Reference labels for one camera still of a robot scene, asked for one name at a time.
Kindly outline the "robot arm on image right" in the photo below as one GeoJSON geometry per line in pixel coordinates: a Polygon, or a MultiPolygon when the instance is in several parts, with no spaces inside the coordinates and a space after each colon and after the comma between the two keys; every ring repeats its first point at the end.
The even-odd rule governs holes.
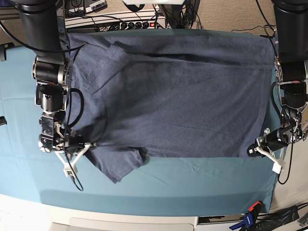
{"type": "Polygon", "coordinates": [[[275,151],[308,136],[308,2],[274,0],[276,28],[270,42],[275,53],[276,81],[270,88],[280,128],[264,130],[247,148],[249,157],[268,157],[282,167],[275,151]]]}

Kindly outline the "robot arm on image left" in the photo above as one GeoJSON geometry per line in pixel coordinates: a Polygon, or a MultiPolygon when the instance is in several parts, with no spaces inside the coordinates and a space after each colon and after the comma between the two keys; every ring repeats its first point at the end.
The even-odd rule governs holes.
{"type": "Polygon", "coordinates": [[[78,137],[72,127],[81,119],[84,97],[71,87],[72,66],[81,46],[72,48],[65,28],[63,0],[15,0],[27,43],[35,60],[32,77],[36,81],[35,104],[43,113],[39,123],[39,147],[55,152],[71,175],[77,161],[94,146],[78,137]]]}

